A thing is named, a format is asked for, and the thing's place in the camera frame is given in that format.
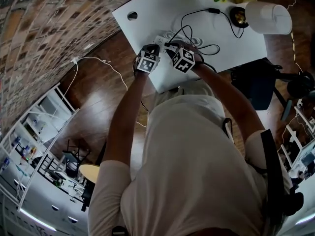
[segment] shelving unit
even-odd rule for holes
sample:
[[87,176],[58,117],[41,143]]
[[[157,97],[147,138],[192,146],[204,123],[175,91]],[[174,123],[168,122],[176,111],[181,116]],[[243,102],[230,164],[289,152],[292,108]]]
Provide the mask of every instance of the shelving unit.
[[[18,186],[16,193],[7,190],[0,183],[0,191],[14,204],[18,206],[20,211],[25,196],[30,188],[32,179],[41,167],[46,156],[52,155],[51,147],[54,145],[58,136],[63,129],[69,124],[79,109],[74,109],[66,100],[58,86],[60,83],[52,87],[44,95],[42,95],[12,126],[9,132],[0,142],[0,162],[7,157],[10,160],[9,167],[17,172]],[[18,144],[13,141],[19,137]],[[47,141],[52,142],[49,146],[45,146]],[[25,148],[36,148],[36,153],[27,161],[23,159],[21,152],[17,150],[17,146]],[[41,157],[35,169],[30,167],[32,160]],[[23,182],[25,189],[20,188]]]

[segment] beige shirt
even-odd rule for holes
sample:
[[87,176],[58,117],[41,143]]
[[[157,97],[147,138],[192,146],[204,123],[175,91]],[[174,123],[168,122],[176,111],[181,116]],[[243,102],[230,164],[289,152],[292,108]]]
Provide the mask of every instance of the beige shirt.
[[[111,235],[119,217],[132,236],[186,236],[217,227],[240,236],[264,230],[266,178],[246,163],[221,129],[221,103],[183,95],[150,115],[142,168],[105,161],[89,208],[91,236]],[[246,159],[265,169],[260,132],[245,144]],[[283,167],[285,186],[290,182]]]

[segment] white desk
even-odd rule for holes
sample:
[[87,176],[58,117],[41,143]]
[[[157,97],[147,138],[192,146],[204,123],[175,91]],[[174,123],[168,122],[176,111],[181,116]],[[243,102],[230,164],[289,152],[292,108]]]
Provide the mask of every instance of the white desk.
[[[153,42],[157,35],[166,31],[176,32],[181,28],[181,18],[187,13],[205,8],[218,8],[229,14],[231,2],[214,2],[213,0],[132,0],[113,12],[115,19],[124,32],[136,54],[141,48]],[[130,12],[138,14],[137,19],[130,21]],[[205,62],[220,72],[267,56],[264,36],[254,32],[250,27],[245,29],[242,38],[237,39],[230,24],[223,14],[199,12],[184,18],[184,25],[193,29],[193,37],[203,40],[203,45],[218,44],[221,51],[214,56],[204,56]],[[236,34],[242,30],[234,27]],[[203,53],[214,53],[215,47],[202,49]],[[159,93],[174,88],[181,82],[196,79],[193,72],[183,74],[171,69],[169,57],[163,56],[159,65],[150,75],[150,79]]]

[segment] wooden floor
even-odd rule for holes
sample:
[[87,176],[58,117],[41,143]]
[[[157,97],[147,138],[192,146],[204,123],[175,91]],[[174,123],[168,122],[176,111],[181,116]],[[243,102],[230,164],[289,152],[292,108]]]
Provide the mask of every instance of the wooden floor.
[[[259,0],[281,4],[287,7],[294,0]],[[296,59],[303,70],[312,72],[311,68],[311,51],[310,44],[312,35],[315,33],[315,0],[296,0],[294,7],[289,11],[293,20],[293,32],[295,37]],[[266,35],[266,46],[268,59],[273,64],[279,64],[283,67],[282,72],[297,73],[299,68],[293,64],[293,51],[290,35]],[[132,62],[135,53],[130,47],[127,39],[122,32],[117,33],[88,55],[89,57],[98,57],[100,59],[110,60],[111,64],[121,72],[124,81],[129,86],[133,80]],[[108,128],[112,115],[120,99],[126,91],[119,75],[109,66],[95,59],[84,59],[79,62],[77,76],[67,93],[70,102],[80,108],[80,111],[71,121],[68,127],[63,131],[61,136],[52,148],[52,152],[61,157],[62,150],[66,149],[67,140],[77,144],[81,139],[83,149],[91,150],[88,156],[90,162],[95,162],[97,156],[106,140]],[[75,74],[75,68],[72,69],[62,80],[62,90],[65,91],[69,86]],[[229,73],[223,72],[222,75],[230,80]],[[286,83],[277,81],[277,89],[285,99],[288,98]],[[154,93],[153,87],[148,83],[145,88],[143,101],[146,106],[150,105],[150,99]],[[304,103],[304,109],[308,115],[312,114],[313,105],[307,101]],[[276,140],[277,147],[282,143],[282,133],[287,122],[281,122],[280,116],[283,108],[276,97],[273,98],[269,108],[266,111],[259,111],[265,128],[270,128]],[[292,110],[288,120],[294,117]],[[147,122],[147,113],[141,107],[138,121],[142,124]],[[308,136],[305,135],[303,126],[296,120],[291,126],[299,130],[300,140],[307,142]],[[142,151],[146,129],[140,125],[135,128],[135,139],[133,154],[137,155]],[[234,123],[234,139],[236,146],[243,152],[243,141],[239,130]]]

